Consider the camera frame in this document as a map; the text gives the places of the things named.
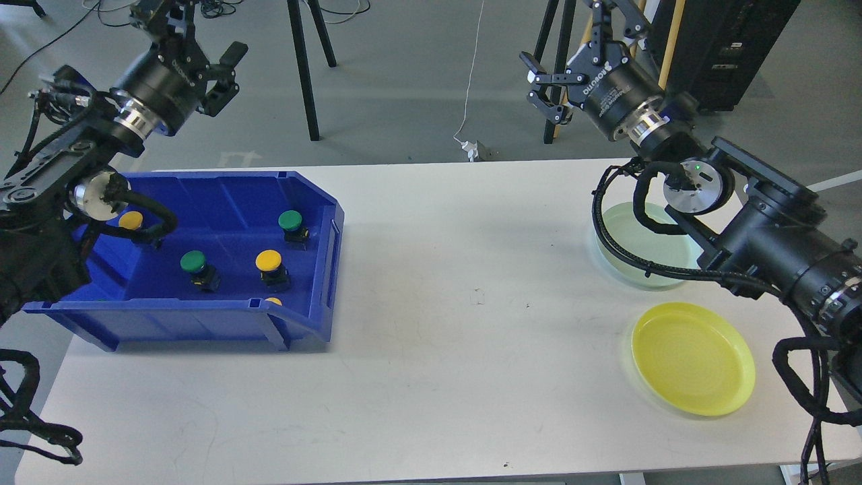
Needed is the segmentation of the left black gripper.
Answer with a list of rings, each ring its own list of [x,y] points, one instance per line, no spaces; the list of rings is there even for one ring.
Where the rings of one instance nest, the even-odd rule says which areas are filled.
[[[218,63],[195,40],[197,1],[138,1],[131,25],[151,39],[121,75],[110,94],[118,102],[115,118],[139,138],[175,136],[195,114],[216,117],[237,95],[235,67],[248,46],[234,41]]]

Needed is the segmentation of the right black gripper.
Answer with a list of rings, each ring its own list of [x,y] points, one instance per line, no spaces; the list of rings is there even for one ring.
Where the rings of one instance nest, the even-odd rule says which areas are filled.
[[[573,108],[579,108],[607,140],[617,141],[637,108],[657,108],[665,97],[656,81],[628,57],[627,46],[610,41],[646,39],[651,31],[646,1],[585,1],[585,6],[590,10],[585,43],[567,62],[569,73],[547,73],[532,53],[520,52],[530,83],[527,100],[555,125],[569,123]],[[603,46],[603,52],[592,52],[596,46]],[[568,102],[552,101],[552,87],[567,90]]]

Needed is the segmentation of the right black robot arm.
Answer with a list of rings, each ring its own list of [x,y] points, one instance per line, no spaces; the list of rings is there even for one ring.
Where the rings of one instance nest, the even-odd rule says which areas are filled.
[[[819,225],[826,217],[817,195],[795,179],[720,136],[705,147],[692,134],[689,108],[666,102],[663,88],[616,40],[612,13],[624,18],[623,36],[647,36],[649,20],[633,1],[589,1],[590,19],[578,50],[568,54],[576,3],[563,5],[554,68],[541,58],[557,10],[545,7],[532,52],[522,52],[530,103],[548,124],[567,124],[581,110],[607,140],[628,140],[635,155],[610,166],[592,194],[592,223],[604,249],[645,276],[715,282],[736,296],[776,296],[803,335],[779,341],[772,363],[794,400],[812,418],[801,479],[809,460],[830,478],[822,426],[860,425],[860,411],[828,407],[832,383],[860,402],[860,258],[853,239],[835,242]],[[633,212],[655,234],[686,234],[702,249],[697,268],[637,257],[613,239],[601,215],[607,188],[619,175],[635,178]]]

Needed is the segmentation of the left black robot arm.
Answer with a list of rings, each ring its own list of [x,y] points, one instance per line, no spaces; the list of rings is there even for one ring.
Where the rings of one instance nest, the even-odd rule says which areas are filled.
[[[196,41],[194,1],[138,1],[131,25],[151,46],[117,84],[98,91],[64,65],[31,93],[24,147],[2,180],[2,322],[30,302],[55,303],[90,283],[99,236],[156,243],[176,229],[174,212],[133,191],[111,168],[139,157],[149,135],[176,135],[194,112],[214,117],[239,92],[234,41],[216,62]]]

